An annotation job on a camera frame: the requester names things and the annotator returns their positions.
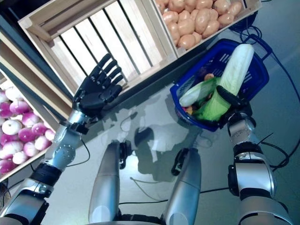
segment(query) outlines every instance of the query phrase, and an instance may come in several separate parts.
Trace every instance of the blue basket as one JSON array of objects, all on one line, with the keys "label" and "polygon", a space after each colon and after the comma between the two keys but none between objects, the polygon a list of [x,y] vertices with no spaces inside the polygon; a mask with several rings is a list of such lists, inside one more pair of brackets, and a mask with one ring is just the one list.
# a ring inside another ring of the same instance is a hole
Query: blue basket
[{"label": "blue basket", "polygon": [[[196,120],[193,116],[184,112],[179,104],[179,99],[187,90],[203,81],[206,74],[213,73],[215,76],[220,77],[223,74],[231,54],[239,44],[240,43],[228,39],[219,40],[196,65],[171,87],[170,92],[175,103],[175,110],[181,119],[191,125],[196,125],[210,131],[216,131],[219,128],[218,123],[210,124],[205,120]],[[263,60],[254,53],[239,94],[251,100],[268,81],[269,74],[263,64]]]}]

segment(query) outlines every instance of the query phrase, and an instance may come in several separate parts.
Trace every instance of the red onion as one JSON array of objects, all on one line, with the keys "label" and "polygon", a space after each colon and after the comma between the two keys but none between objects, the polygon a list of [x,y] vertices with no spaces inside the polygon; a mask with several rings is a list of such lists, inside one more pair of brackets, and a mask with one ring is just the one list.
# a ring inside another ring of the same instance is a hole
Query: red onion
[{"label": "red onion", "polygon": [[0,90],[0,102],[6,102],[6,101],[8,101],[8,100],[9,100],[9,99],[6,97],[5,91]]},{"label": "red onion", "polygon": [[0,160],[0,173],[8,173],[15,168],[15,164],[11,160]]},{"label": "red onion", "polygon": [[39,120],[40,120],[40,118],[33,112],[24,113],[24,115],[22,117],[22,123],[28,128],[32,127]]},{"label": "red onion", "polygon": [[13,113],[9,109],[10,103],[1,102],[0,103],[0,117],[9,118],[13,115]]},{"label": "red onion", "polygon": [[15,114],[22,114],[30,111],[30,107],[25,101],[14,101],[10,104],[9,109]]},{"label": "red onion", "polygon": [[30,128],[22,128],[19,130],[19,138],[22,142],[31,142],[36,139],[36,135],[32,132]]},{"label": "red onion", "polygon": [[16,152],[22,151],[24,144],[20,141],[7,142],[3,146],[3,151],[7,154],[15,154]]},{"label": "red onion", "polygon": [[15,153],[13,156],[13,162],[17,165],[20,165],[20,164],[26,162],[27,159],[28,159],[28,156],[22,151]]},{"label": "red onion", "polygon": [[51,129],[46,130],[46,132],[45,132],[45,137],[46,137],[49,141],[53,141],[54,136],[55,136],[55,133],[54,133]]},{"label": "red onion", "polygon": [[9,100],[20,101],[23,100],[23,97],[20,91],[16,87],[11,87],[5,90],[5,95]]},{"label": "red onion", "polygon": [[2,124],[2,131],[7,135],[16,135],[21,128],[22,124],[17,120],[7,120]]},{"label": "red onion", "polygon": [[7,135],[7,134],[2,134],[0,138],[0,144],[2,146],[5,145],[6,142],[12,142],[12,141],[18,141],[19,136],[18,135]]},{"label": "red onion", "polygon": [[34,147],[34,142],[27,142],[24,144],[23,152],[29,157],[33,157],[38,154],[38,150]]},{"label": "red onion", "polygon": [[34,147],[39,150],[45,150],[51,145],[51,141],[49,141],[45,136],[40,136],[36,139],[34,143]]},{"label": "red onion", "polygon": [[31,130],[35,135],[44,135],[48,128],[43,123],[36,123]]}]

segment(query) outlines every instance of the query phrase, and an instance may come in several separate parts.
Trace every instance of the floor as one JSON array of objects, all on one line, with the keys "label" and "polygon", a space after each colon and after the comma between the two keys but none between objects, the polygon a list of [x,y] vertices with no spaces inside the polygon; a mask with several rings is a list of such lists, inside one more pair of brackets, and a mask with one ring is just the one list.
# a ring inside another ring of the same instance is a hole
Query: floor
[{"label": "floor", "polygon": [[[290,71],[300,90],[300,2],[271,1],[263,3],[255,25],[263,39],[272,47]],[[231,31],[222,32],[218,39],[238,40]],[[270,143],[291,152],[299,138],[299,103],[286,75],[269,57],[265,65],[269,83],[251,101],[257,122],[256,134],[263,138],[271,132]],[[202,190],[227,187],[227,168],[233,162],[233,151],[225,129],[214,133],[182,123],[174,112],[169,88],[165,84],[155,93],[143,90],[115,107],[96,124],[87,137],[91,152],[89,162],[65,170],[48,200],[50,207],[44,225],[82,225],[88,222],[88,208],[93,182],[106,146],[113,139],[130,140],[134,153],[127,159],[127,167],[120,171],[120,202],[142,202],[167,199],[175,182],[170,169],[177,152],[183,147],[196,147],[202,161]],[[276,150],[263,148],[271,163],[282,160]],[[84,147],[77,150],[75,163],[87,157]],[[288,166],[275,172],[276,199],[284,202],[295,224],[300,224],[300,167],[299,150]],[[30,173],[26,168],[12,177],[11,183]],[[228,190],[200,195],[195,224],[237,224],[239,198]],[[120,207],[123,213],[146,214],[159,217],[166,203],[128,204]]]}]

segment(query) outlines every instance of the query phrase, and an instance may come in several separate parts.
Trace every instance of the wooden slat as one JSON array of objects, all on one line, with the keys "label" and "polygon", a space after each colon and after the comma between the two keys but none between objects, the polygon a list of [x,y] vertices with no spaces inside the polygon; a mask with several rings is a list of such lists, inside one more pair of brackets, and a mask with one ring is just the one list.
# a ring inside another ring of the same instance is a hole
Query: wooden slat
[{"label": "wooden slat", "polygon": [[69,107],[72,101],[56,87],[28,58],[0,31],[0,39],[50,88],[52,89]]},{"label": "wooden slat", "polygon": [[42,82],[4,43],[0,45],[0,61],[17,78],[63,117],[68,118],[71,108]]}]

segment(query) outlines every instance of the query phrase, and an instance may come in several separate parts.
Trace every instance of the robotic arm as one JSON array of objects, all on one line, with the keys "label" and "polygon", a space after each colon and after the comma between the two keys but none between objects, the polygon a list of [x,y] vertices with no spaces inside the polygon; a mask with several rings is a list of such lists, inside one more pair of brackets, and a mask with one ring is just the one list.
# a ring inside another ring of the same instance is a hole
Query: robotic arm
[{"label": "robotic arm", "polygon": [[49,204],[45,201],[61,173],[75,158],[82,134],[88,132],[87,126],[97,122],[101,109],[112,102],[121,92],[117,83],[122,79],[121,68],[107,54],[86,77],[79,87],[74,100],[73,110],[67,121],[61,122],[53,144],[45,154],[32,175],[25,179],[9,203],[0,213],[1,225],[40,224]]}]

